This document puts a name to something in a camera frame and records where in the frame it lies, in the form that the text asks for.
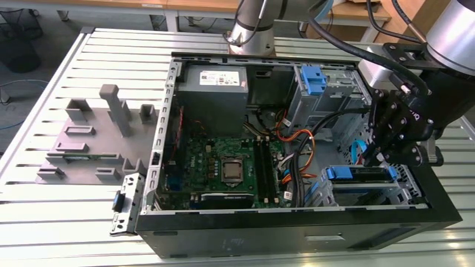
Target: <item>black bin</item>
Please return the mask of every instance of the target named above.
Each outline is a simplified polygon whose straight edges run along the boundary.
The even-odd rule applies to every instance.
[[[29,37],[19,24],[0,23],[0,62],[16,73],[33,71],[41,64]]]
[[[17,24],[28,39],[33,40],[43,36],[43,29],[37,23],[37,11],[35,9],[0,8],[0,15],[8,24]]]

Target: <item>cpu socket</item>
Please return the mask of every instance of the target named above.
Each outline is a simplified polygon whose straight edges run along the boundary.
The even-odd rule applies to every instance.
[[[243,180],[243,159],[235,157],[221,158],[221,182],[229,187],[235,187]]]

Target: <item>slotted aluminum surface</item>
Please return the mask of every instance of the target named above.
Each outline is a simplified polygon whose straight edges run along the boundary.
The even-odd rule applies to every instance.
[[[324,41],[276,38],[276,55],[359,59]],[[360,48],[370,44],[355,43]],[[475,256],[475,143],[464,121],[438,140],[446,165],[434,168],[463,222],[422,233],[379,251],[315,253],[217,259],[161,260],[137,237],[111,238],[112,200],[117,186],[36,185],[39,165],[67,119],[69,98],[92,107],[104,83],[117,84],[131,108],[161,106],[169,53],[227,53],[215,34],[96,29],[81,34],[49,86],[0,159],[0,265],[96,266],[471,266]]]

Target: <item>ram slot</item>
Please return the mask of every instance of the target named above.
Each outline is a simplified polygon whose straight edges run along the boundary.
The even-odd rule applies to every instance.
[[[261,164],[264,169],[268,202],[275,202],[276,200],[275,178],[273,178],[272,156],[269,152],[268,141],[261,142],[260,149],[261,149],[261,157],[263,157]]]
[[[263,161],[264,159],[261,154],[261,141],[255,140],[253,141],[253,169],[255,169],[255,177],[257,180],[259,202],[265,202],[265,200],[268,201]]]

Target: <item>motherboard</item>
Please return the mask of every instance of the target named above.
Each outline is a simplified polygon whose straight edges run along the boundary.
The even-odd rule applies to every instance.
[[[168,173],[171,209],[245,209],[283,207],[276,163],[283,155],[279,141],[217,137],[189,138],[183,162]]]

